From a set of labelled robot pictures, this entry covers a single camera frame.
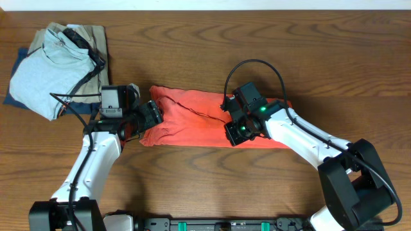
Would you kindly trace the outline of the red soccer t-shirt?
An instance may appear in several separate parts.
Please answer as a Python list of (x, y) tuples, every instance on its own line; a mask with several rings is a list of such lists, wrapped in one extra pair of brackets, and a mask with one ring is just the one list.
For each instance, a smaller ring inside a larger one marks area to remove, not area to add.
[(231, 117), (220, 108), (222, 93), (152, 86), (150, 94), (163, 122), (145, 131), (143, 146), (233, 147), (225, 134)]

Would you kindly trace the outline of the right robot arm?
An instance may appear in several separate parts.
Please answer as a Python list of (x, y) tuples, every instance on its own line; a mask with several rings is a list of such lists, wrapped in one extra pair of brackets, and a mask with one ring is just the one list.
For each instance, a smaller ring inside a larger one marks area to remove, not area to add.
[(280, 101), (263, 97), (225, 98), (222, 109), (233, 146), (256, 137), (284, 144), (319, 174), (325, 206), (309, 218), (312, 230), (383, 230), (376, 219), (400, 201), (375, 147), (365, 139), (349, 142), (300, 118)]

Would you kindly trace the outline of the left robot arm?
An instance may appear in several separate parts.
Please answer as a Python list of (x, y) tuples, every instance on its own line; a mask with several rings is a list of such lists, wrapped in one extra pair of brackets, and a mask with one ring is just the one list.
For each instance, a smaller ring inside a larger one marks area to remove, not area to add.
[(76, 162), (48, 201), (36, 201), (29, 212), (30, 230), (133, 230), (130, 214), (103, 217), (98, 203), (109, 172), (133, 137), (161, 124), (156, 102), (124, 108), (102, 108), (84, 129)]

